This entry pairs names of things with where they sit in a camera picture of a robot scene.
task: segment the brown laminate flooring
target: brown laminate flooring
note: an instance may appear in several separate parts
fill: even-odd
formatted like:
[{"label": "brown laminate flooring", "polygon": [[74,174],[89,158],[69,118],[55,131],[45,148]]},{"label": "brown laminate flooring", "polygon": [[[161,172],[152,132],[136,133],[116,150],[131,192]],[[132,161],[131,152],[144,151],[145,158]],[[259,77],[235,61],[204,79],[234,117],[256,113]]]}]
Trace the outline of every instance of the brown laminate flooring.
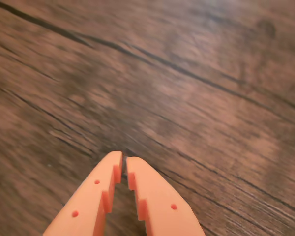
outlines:
[{"label": "brown laminate flooring", "polygon": [[[295,0],[0,0],[0,236],[112,150],[206,236],[295,236]],[[123,174],[106,235],[145,234]]]}]

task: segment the wood grain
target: wood grain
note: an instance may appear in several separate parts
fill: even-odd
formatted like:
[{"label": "wood grain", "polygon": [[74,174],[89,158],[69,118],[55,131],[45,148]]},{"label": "wood grain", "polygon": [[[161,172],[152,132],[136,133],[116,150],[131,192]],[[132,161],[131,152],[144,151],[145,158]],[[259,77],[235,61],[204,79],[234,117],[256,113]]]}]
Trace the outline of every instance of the wood grain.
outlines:
[{"label": "wood grain", "polygon": [[[295,0],[0,1],[0,236],[139,156],[206,236],[295,236]],[[106,235],[146,235],[126,175]]]}]

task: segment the wooden floor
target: wooden floor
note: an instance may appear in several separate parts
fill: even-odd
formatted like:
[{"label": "wooden floor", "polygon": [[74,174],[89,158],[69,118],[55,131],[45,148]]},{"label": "wooden floor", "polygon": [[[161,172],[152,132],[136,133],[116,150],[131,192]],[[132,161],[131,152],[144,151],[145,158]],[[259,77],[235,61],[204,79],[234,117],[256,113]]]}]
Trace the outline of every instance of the wooden floor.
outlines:
[{"label": "wooden floor", "polygon": [[[112,150],[206,236],[295,236],[295,0],[0,0],[0,236]],[[146,235],[125,174],[106,235]]]}]

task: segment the small hole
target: small hole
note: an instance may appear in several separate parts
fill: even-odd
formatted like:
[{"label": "small hole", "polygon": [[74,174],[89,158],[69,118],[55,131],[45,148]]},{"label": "small hole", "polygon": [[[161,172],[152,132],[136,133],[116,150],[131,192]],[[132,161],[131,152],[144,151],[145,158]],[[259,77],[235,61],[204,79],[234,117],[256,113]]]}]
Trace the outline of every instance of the small hole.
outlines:
[{"label": "small hole", "polygon": [[171,205],[171,208],[172,208],[173,210],[176,210],[176,209],[177,209],[177,205],[176,205],[176,204],[172,204],[172,205]]},{"label": "small hole", "polygon": [[79,213],[78,213],[78,211],[74,211],[74,212],[72,212],[72,217],[77,217],[79,215]]}]

